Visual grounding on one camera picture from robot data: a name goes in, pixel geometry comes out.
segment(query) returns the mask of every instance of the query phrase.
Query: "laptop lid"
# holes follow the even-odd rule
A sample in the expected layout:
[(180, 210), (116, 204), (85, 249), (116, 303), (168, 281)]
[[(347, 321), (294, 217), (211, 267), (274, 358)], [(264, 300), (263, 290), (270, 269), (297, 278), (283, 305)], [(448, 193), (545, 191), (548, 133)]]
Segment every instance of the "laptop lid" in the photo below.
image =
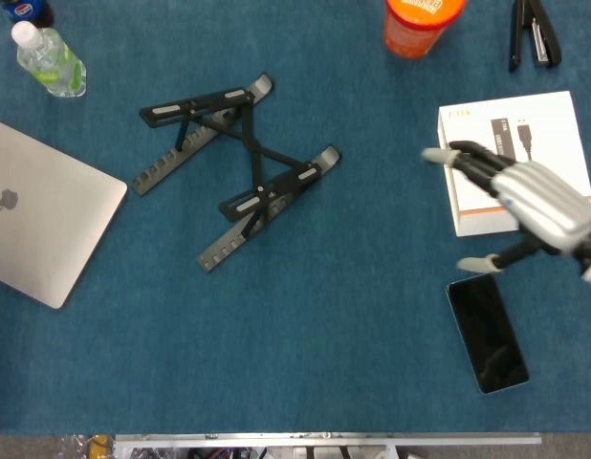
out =
[(60, 308), (126, 190), (0, 123), (0, 281)]

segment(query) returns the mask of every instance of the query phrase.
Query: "phone screen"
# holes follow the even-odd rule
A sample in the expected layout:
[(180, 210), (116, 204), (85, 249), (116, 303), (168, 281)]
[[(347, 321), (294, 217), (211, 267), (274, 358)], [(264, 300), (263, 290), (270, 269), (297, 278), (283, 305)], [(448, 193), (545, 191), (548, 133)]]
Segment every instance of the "phone screen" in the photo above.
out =
[(447, 287), (480, 390), (485, 394), (529, 380), (504, 303), (490, 274)]

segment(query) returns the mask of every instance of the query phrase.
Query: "white box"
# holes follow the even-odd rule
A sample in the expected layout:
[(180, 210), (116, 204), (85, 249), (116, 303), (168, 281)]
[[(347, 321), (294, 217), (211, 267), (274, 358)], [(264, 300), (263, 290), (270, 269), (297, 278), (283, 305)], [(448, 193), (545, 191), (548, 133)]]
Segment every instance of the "white box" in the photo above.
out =
[[(544, 164), (591, 199), (574, 104), (567, 91), (441, 107), (438, 139), (441, 148), (449, 148), (450, 142), (472, 141), (495, 154), (501, 150), (502, 154), (525, 162), (530, 158), (526, 143), (519, 138), (518, 126), (525, 132), (529, 126), (531, 159)], [(462, 172), (446, 167), (445, 174), (457, 236), (517, 229), (512, 215)]]

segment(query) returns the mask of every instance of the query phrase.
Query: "metal robot hand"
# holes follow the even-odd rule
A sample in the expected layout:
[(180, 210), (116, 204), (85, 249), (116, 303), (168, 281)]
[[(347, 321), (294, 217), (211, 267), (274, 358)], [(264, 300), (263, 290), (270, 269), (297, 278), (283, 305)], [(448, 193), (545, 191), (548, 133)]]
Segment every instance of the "metal robot hand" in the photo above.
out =
[(500, 254), (465, 258), (462, 270), (499, 273), (513, 263), (544, 250), (572, 255), (582, 278), (591, 283), (591, 203), (554, 172), (535, 162), (517, 163), (475, 142), (452, 142), (450, 150), (428, 148), (427, 161), (462, 171), (496, 198), (519, 222), (525, 237)]

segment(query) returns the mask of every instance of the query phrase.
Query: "orange cup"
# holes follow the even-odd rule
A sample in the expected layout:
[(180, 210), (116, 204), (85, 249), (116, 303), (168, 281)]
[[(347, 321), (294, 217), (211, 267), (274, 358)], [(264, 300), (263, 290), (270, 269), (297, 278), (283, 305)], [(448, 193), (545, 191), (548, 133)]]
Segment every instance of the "orange cup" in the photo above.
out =
[(384, 44), (401, 57), (423, 57), (467, 0), (386, 0)]

